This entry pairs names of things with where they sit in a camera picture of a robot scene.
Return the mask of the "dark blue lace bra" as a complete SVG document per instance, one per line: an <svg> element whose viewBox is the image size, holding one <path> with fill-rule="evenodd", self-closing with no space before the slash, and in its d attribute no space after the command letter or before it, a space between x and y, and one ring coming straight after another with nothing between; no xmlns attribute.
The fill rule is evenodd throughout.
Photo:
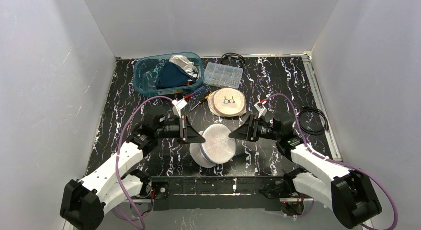
<svg viewBox="0 0 421 230"><path fill-rule="evenodd" d="M173 62L166 62L158 72L155 87L157 89L181 87L185 86L189 81L193 84L197 83L196 79L182 67Z"/></svg>

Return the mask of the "teal plastic bin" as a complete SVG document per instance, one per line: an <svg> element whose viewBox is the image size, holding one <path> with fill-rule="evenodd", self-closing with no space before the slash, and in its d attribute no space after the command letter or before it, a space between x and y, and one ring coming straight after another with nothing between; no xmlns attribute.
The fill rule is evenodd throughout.
<svg viewBox="0 0 421 230"><path fill-rule="evenodd" d="M163 68L166 62L169 62L169 59L173 55L183 55L186 56L190 61L194 62L194 65L196 66L199 72L199 76L196 79L197 83L193 84L191 81L189 81L188 83L186 83L185 86L157 89L155 87L155 82L158 76L158 72ZM183 92L193 92L202 85L203 79L203 62L197 54L192 52L179 52L145 57L136 61L133 68L134 89L138 93L149 97L156 95L171 95Z"/></svg>

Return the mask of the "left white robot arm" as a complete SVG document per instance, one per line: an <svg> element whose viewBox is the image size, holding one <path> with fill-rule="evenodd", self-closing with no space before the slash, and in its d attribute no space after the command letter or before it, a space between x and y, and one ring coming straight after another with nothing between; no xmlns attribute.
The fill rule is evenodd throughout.
<svg viewBox="0 0 421 230"><path fill-rule="evenodd" d="M175 139L181 144L205 142L186 115L167 118L162 114L137 124L129 136L123 135L120 149L99 168L64 186L59 211L65 219L63 228L95 230L107 212L144 192L150 178L132 168L155 149L160 139Z"/></svg>

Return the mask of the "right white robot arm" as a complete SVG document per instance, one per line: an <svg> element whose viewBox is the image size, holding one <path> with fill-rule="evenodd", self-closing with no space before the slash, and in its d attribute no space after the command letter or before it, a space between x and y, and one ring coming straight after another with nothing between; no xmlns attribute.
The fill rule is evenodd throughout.
<svg viewBox="0 0 421 230"><path fill-rule="evenodd" d="M321 202L349 229L382 212L370 178L321 157L295 133L292 120L267 122L263 117L250 115L229 137L250 142L260 138L274 140L278 152L299 165L284 174L283 192L305 194Z"/></svg>

